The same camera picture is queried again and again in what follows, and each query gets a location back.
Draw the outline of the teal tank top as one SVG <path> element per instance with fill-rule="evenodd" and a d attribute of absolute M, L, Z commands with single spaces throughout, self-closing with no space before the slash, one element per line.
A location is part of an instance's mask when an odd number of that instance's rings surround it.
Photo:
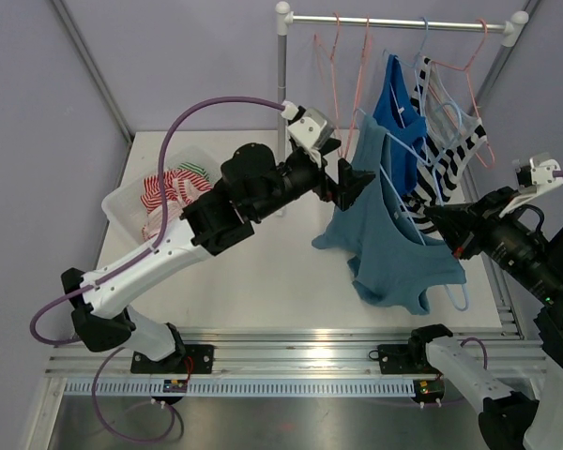
<path fill-rule="evenodd" d="M 347 265 L 362 301 L 427 315 L 427 291 L 435 286 L 464 285 L 465 270 L 443 241 L 417 231 L 403 212 L 390 179 L 391 144 L 389 132 L 371 116 L 364 116 L 352 165 L 375 173 L 375 178 L 348 210 L 334 210 L 312 246 L 352 254 Z"/>

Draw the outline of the light blue hanger of teal top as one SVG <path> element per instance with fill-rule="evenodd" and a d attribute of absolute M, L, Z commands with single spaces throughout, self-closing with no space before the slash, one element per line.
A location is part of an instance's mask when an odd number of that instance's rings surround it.
<path fill-rule="evenodd" d="M 469 308 L 466 276 L 443 240 L 423 233 L 416 214 L 406 207 L 406 195 L 417 185 L 418 164 L 424 160 L 421 149 L 426 135 L 425 120 L 400 127 L 394 120 L 380 125 L 366 114 L 359 126 L 359 139 L 353 162 L 376 170 L 380 186 L 369 185 L 356 209 L 361 230 L 357 255 L 348 261 L 359 296 L 371 305 L 401 306 L 414 315 L 427 315 L 427 290 L 442 285 L 459 311 Z M 449 289 L 464 290 L 461 306 Z"/>

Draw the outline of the royal blue tank top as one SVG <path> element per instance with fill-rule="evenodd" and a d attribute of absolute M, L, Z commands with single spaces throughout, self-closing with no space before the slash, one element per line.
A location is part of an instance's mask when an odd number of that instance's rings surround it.
<path fill-rule="evenodd" d="M 396 55 L 388 57 L 381 94 L 373 111 L 377 124 L 390 139 L 391 181 L 399 195 L 410 194 L 418 183 L 418 164 L 424 159 L 425 120 L 410 101 L 401 64 Z"/>

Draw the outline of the pink hanger of green top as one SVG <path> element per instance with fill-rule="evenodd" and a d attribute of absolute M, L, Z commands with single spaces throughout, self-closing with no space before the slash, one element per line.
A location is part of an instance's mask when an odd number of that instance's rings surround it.
<path fill-rule="evenodd" d="M 340 139 L 341 114 L 337 89 L 335 56 L 341 33 L 341 23 L 340 16 L 337 13 L 334 13 L 334 17 L 336 23 L 336 31 L 331 50 L 327 50 L 322 38 L 317 33 L 313 35 L 313 45 L 317 70 L 321 84 L 323 88 L 328 90 L 328 92 L 330 93 L 327 105 L 329 109 L 329 117 L 332 119 L 332 124 L 334 126 L 334 137 Z"/>

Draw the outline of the green striped tank top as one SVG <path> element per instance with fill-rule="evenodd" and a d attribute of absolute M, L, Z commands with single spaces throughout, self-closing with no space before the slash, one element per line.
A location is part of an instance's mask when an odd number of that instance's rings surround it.
<path fill-rule="evenodd" d="M 209 175 L 208 171 L 200 165 L 185 161 L 185 162 L 180 163 L 177 166 L 177 168 L 179 170 L 185 170 L 185 171 L 189 171 L 189 172 L 192 172 L 192 173 L 196 173 L 196 174 L 202 176 L 207 181 L 210 180 L 210 175 Z"/>

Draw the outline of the red striped tank top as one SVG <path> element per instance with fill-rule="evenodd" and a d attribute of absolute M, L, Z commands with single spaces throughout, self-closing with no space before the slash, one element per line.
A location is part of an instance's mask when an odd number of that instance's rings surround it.
<path fill-rule="evenodd" d="M 202 176 L 178 168 L 165 171 L 163 174 L 164 193 L 167 201 L 167 223 L 178 218 L 183 208 L 195 202 L 204 193 L 213 188 L 210 180 Z M 143 181 L 144 192 L 140 202 L 146 211 L 145 224 L 141 229 L 144 241 L 149 241 L 160 233 L 162 223 L 162 201 L 160 186 L 156 174 L 146 177 Z"/>

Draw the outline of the pink hanger of red top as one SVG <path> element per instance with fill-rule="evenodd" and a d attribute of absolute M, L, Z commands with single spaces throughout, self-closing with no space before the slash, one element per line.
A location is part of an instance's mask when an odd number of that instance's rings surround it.
<path fill-rule="evenodd" d="M 355 89 L 355 94 L 354 94 L 354 99 L 353 99 L 353 105 L 352 105 L 352 108 L 351 108 L 351 121 L 350 121 L 349 129 L 348 129 L 346 147 L 345 147 L 345 150 L 343 152 L 344 158 L 348 157 L 350 147 L 351 147 L 351 143 L 352 143 L 352 140 L 353 140 L 354 131 L 355 131 L 355 128 L 356 128 L 356 112 L 357 112 L 357 108 L 359 107 L 360 100 L 361 100 L 364 78 L 365 78 L 365 74 L 366 74 L 366 66 L 367 66 L 367 62 L 368 62 L 368 58 L 369 58 L 370 28 L 371 28 L 371 19 L 370 19 L 369 16 L 367 16 L 366 22 L 365 22 L 365 34 L 364 34 L 364 39 L 363 39 L 363 45 L 362 45 L 362 48 L 361 48 L 360 58 L 359 58 L 357 84 L 356 84 L 356 89 Z"/>

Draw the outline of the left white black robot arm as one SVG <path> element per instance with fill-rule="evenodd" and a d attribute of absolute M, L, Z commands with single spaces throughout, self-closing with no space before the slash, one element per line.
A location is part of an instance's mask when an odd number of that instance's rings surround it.
<path fill-rule="evenodd" d="M 261 143 L 247 143 L 221 164 L 221 177 L 208 192 L 183 209 L 152 241 L 114 262 L 106 272 L 62 274 L 72 295 L 71 319 L 87 350 L 101 353 L 127 348 L 172 373 L 188 364 L 188 353 L 176 327 L 136 312 L 131 303 L 171 275 L 239 244 L 253 226 L 312 191 L 321 201 L 345 211 L 373 181 L 371 171 L 338 161 L 337 180 L 295 149 L 281 163 Z"/>

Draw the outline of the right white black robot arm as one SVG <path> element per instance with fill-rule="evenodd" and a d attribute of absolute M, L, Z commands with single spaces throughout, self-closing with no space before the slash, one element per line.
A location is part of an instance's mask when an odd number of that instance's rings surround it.
<path fill-rule="evenodd" d="M 476 413 L 488 448 L 563 449 L 563 226 L 546 239 L 540 226 L 529 229 L 520 222 L 526 211 L 545 219 L 538 207 L 503 187 L 477 202 L 429 206 L 425 215 L 456 259 L 484 254 L 540 301 L 534 323 L 541 366 L 512 370 L 526 377 L 533 394 L 484 368 L 441 324 L 414 330 L 406 356 L 415 370 L 432 368 L 459 391 Z"/>

